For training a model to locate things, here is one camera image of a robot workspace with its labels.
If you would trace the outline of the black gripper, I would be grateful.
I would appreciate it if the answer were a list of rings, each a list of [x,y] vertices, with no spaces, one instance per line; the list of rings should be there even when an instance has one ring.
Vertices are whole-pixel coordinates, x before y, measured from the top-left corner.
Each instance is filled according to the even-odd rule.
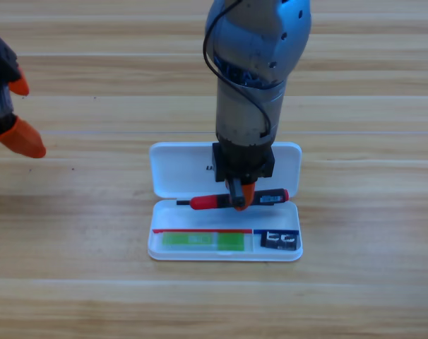
[[[13,113],[11,94],[30,94],[30,87],[16,53],[0,38],[0,143],[14,153],[43,158],[46,148],[40,133]]]
[[[212,144],[216,182],[224,182],[235,210],[246,210],[254,200],[255,184],[273,174],[275,157],[271,143],[236,145],[230,141]]]

